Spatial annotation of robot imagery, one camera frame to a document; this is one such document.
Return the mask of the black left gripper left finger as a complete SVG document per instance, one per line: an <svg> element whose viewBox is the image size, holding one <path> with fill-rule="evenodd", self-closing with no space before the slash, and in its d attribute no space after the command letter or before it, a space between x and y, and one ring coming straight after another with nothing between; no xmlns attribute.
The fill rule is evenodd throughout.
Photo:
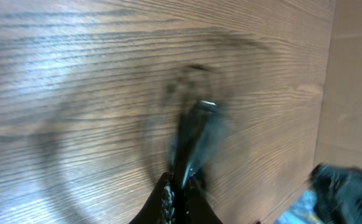
<svg viewBox="0 0 362 224"><path fill-rule="evenodd" d="M172 180L171 173L164 172L161 175L142 209L131 220L130 224L157 223L161 215L161 200L163 199L164 187L170 180Z"/></svg>

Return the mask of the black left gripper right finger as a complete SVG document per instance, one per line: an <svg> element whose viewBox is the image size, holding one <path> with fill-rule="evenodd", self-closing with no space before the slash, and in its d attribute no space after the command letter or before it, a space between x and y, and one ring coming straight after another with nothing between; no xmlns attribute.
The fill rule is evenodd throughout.
<svg viewBox="0 0 362 224"><path fill-rule="evenodd" d="M200 182L194 176L189 178L185 190L185 223L222 224L202 194Z"/></svg>

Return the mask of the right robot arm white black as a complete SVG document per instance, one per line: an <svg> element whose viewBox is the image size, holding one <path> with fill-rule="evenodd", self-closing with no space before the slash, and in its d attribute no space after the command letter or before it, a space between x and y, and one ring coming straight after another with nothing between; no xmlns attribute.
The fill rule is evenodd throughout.
<svg viewBox="0 0 362 224"><path fill-rule="evenodd" d="M362 170L317 165L311 189L291 205L276 223L362 224Z"/></svg>

